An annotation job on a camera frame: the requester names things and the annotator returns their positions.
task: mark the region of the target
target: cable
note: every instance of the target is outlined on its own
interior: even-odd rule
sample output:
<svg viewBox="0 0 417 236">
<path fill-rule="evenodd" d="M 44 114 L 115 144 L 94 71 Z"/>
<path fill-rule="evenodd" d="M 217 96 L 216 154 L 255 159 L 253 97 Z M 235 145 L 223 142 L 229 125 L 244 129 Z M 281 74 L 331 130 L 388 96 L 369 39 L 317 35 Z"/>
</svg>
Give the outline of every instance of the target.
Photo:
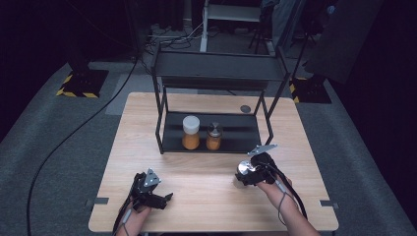
<svg viewBox="0 0 417 236">
<path fill-rule="evenodd" d="M 123 87 L 127 84 L 127 82 L 129 81 L 130 77 L 132 76 L 132 73 L 133 73 L 133 71 L 134 71 L 137 63 L 138 63 L 138 59 L 135 60 L 135 64 L 133 65 L 133 67 L 132 67 L 132 69 L 131 69 L 131 71 L 129 73 L 128 78 L 123 83 L 122 87 L 117 91 L 117 93 L 109 101 L 107 101 L 98 111 L 96 111 L 94 114 L 92 114 L 89 119 L 87 119 L 85 122 L 83 122 L 79 127 L 77 127 L 77 129 L 75 129 L 73 132 L 71 132 L 70 135 L 68 135 L 63 141 L 61 141 L 61 143 L 59 143 L 58 146 L 56 146 L 52 150 L 52 152 L 50 152 L 49 155 L 47 155 L 45 157 L 45 159 L 42 161 L 42 163 L 37 168 L 37 171 L 34 174 L 33 179 L 31 181 L 31 184 L 30 184 L 30 190 L 29 190 L 28 202 L 27 202 L 27 228 L 28 228 L 28 236 L 31 235 L 31 229 L 30 229 L 30 200 L 31 200 L 31 193 L 33 192 L 33 188 L 34 188 L 34 184 L 36 182 L 37 176 L 39 175 L 39 173 L 42 170 L 43 166 L 45 165 L 46 161 L 51 157 L 51 155 L 58 148 L 60 148 L 68 139 L 70 139 L 75 133 L 77 133 L 77 131 L 79 131 L 81 128 L 83 128 L 86 123 L 88 123 L 90 120 L 92 120 L 92 118 L 94 118 L 98 113 L 100 113 L 105 107 L 108 106 L 108 104 L 110 104 L 110 102 L 112 102 L 119 95 L 120 91 L 123 89 Z"/>
</svg>

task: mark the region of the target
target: leg of table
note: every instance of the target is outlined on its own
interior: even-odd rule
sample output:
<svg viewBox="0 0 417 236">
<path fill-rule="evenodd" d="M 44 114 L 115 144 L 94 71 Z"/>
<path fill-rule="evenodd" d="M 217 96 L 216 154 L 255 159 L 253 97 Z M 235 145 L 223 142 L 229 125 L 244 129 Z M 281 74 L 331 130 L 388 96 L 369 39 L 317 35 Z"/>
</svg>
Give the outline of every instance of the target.
<svg viewBox="0 0 417 236">
<path fill-rule="evenodd" d="M 206 52 L 208 48 L 208 9 L 209 9 L 209 0 L 206 0 L 204 11 L 203 11 L 203 34 L 202 34 L 202 43 L 200 44 L 200 51 Z"/>
</svg>

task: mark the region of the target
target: orange jar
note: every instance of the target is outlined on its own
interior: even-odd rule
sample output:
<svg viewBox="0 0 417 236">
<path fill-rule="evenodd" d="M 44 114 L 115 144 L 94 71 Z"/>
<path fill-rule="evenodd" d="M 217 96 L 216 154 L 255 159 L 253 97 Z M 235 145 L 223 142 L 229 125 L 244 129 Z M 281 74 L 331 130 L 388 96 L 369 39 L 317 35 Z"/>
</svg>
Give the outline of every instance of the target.
<svg viewBox="0 0 417 236">
<path fill-rule="evenodd" d="M 223 135 L 223 127 L 218 122 L 212 122 L 208 126 L 208 137 L 206 146 L 209 150 L 217 150 L 220 148 L 221 136 Z"/>
<path fill-rule="evenodd" d="M 200 120 L 196 116 L 187 116 L 183 120 L 184 135 L 182 145 L 186 149 L 195 149 L 200 144 Z"/>
</svg>

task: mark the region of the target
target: bottle cap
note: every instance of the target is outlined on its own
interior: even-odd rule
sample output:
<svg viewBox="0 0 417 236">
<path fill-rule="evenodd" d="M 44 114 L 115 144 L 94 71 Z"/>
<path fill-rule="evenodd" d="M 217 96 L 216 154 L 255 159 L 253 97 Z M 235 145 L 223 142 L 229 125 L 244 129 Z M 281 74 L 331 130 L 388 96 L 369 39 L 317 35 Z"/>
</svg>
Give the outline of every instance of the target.
<svg viewBox="0 0 417 236">
<path fill-rule="evenodd" d="M 200 120 L 196 116 L 187 116 L 183 120 L 184 132 L 188 135 L 194 135 L 199 132 Z"/>
</svg>

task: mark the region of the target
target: jar lid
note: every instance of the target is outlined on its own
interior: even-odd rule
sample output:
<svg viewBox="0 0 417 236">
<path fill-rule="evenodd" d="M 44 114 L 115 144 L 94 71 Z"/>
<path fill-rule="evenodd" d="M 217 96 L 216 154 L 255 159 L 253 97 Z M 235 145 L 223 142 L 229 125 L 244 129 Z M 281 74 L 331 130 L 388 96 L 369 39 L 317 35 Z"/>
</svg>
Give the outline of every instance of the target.
<svg viewBox="0 0 417 236">
<path fill-rule="evenodd" d="M 208 133 L 212 137 L 220 137 L 223 133 L 223 127 L 218 122 L 212 122 L 208 126 Z"/>
<path fill-rule="evenodd" d="M 194 135 L 199 132 L 200 120 L 196 116 L 187 116 L 183 120 L 183 129 L 186 134 Z"/>
</svg>

